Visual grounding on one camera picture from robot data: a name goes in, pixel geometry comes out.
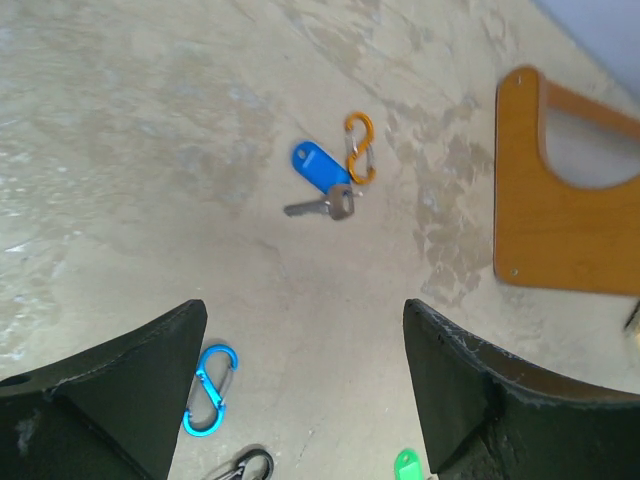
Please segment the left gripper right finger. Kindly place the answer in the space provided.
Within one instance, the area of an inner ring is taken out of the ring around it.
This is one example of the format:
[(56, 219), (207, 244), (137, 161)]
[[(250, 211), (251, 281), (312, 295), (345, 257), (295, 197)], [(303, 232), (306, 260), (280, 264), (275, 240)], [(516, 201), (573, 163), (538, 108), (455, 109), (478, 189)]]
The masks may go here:
[(406, 301), (405, 351), (440, 479), (636, 479), (639, 397), (530, 363)]

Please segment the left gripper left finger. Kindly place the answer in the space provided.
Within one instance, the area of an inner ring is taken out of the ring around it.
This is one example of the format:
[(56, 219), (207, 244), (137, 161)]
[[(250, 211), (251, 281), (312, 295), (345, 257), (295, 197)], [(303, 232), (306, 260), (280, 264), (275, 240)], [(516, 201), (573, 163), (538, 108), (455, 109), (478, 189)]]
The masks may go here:
[(4, 479), (165, 479), (207, 325), (189, 300), (1, 382)]

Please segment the orange S carabiner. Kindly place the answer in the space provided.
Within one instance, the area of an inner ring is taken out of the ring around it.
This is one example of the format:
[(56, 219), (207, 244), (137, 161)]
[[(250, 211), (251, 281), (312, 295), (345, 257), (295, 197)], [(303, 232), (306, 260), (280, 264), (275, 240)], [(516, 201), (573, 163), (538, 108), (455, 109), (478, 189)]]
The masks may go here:
[[(365, 133), (358, 141), (355, 136), (356, 123), (363, 124)], [(361, 111), (350, 114), (344, 122), (346, 137), (348, 140), (346, 168), (351, 179), (358, 185), (369, 185), (376, 178), (377, 170), (373, 152), (373, 142), (375, 140), (375, 129), (371, 118)], [(356, 163), (362, 156), (366, 156), (366, 174), (360, 175), (357, 172)]]

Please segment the key with blue tag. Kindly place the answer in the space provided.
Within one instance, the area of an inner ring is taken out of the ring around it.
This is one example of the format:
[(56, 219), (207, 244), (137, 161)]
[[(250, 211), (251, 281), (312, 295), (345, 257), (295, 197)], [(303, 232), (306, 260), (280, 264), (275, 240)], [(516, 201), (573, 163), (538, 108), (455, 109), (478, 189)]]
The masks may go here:
[(283, 211), (287, 216), (321, 214), (340, 221), (355, 213), (355, 192), (349, 173), (318, 144), (303, 141), (296, 145), (291, 163), (294, 170), (323, 196), (319, 200), (285, 206)]

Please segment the key with green tag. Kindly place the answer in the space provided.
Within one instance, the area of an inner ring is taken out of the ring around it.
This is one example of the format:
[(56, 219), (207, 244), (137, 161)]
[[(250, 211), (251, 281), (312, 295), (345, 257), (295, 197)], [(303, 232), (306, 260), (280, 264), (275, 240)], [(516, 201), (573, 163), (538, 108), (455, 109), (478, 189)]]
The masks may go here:
[(415, 450), (403, 449), (394, 461), (395, 480), (424, 480), (420, 459)]

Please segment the blue S carabiner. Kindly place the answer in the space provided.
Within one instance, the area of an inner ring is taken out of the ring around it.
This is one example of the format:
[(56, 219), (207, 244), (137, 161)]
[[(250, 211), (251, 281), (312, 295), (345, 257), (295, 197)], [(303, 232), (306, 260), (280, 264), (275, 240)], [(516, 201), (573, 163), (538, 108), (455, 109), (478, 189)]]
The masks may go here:
[[(216, 354), (225, 354), (228, 357), (227, 374), (220, 386), (216, 386), (207, 372), (207, 363), (212, 356)], [(239, 357), (236, 351), (225, 344), (214, 344), (208, 347), (201, 354), (195, 370), (195, 377), (209, 399), (213, 411), (214, 418), (205, 426), (197, 426), (193, 421), (193, 414), (189, 408), (185, 409), (182, 419), (182, 425), (185, 431), (194, 437), (205, 437), (216, 432), (221, 426), (227, 411), (225, 394), (231, 384), (233, 374), (239, 367)]]

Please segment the black S carabiner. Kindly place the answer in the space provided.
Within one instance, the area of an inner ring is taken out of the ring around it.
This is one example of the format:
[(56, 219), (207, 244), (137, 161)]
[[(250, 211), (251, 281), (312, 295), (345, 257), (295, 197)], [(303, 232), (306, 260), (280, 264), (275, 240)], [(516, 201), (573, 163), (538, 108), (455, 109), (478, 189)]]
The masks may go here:
[(275, 462), (270, 453), (262, 448), (251, 448), (212, 470), (205, 479), (269, 480), (273, 476), (274, 469)]

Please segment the wooden shelf rack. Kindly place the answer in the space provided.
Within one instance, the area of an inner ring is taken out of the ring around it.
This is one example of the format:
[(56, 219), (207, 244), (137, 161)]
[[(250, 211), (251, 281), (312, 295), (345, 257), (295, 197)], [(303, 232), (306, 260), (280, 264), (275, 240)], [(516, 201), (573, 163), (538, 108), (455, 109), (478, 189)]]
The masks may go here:
[(637, 120), (520, 66), (496, 90), (496, 277), (524, 287), (639, 294), (639, 180), (589, 190), (552, 172), (546, 114), (557, 109), (639, 137)]

